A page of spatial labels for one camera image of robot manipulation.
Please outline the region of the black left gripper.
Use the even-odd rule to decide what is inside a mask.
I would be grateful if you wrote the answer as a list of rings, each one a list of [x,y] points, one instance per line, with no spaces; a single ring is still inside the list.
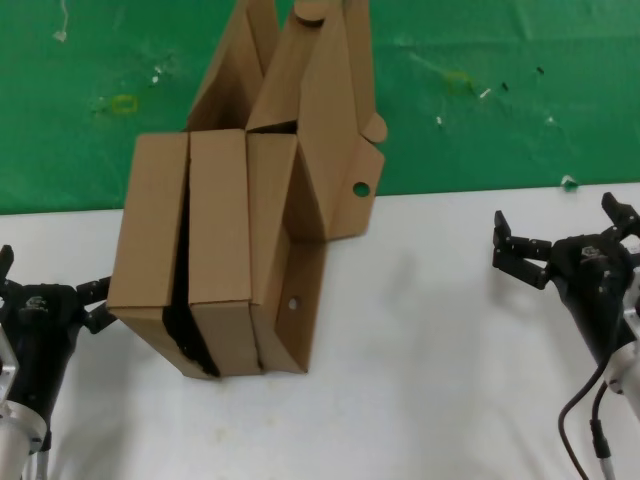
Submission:
[[[13,262],[12,247],[3,245],[1,286]],[[78,285],[77,293],[70,286],[58,284],[10,283],[1,288],[1,325],[19,365],[8,399],[30,408],[46,424],[51,423],[83,314],[83,325],[91,334],[100,333],[117,320],[106,305],[110,281],[111,277],[104,277]],[[84,313],[80,303],[96,307]]]

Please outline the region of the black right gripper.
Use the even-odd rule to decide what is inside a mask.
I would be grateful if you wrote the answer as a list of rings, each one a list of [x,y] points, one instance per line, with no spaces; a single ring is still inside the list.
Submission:
[[[494,214],[492,266],[538,290],[550,279],[574,319],[596,363],[601,363],[634,336],[622,319],[624,294],[631,286],[638,257],[622,244],[639,237],[639,214],[606,192],[601,206],[612,222],[603,234],[549,241],[513,236],[501,210]]]

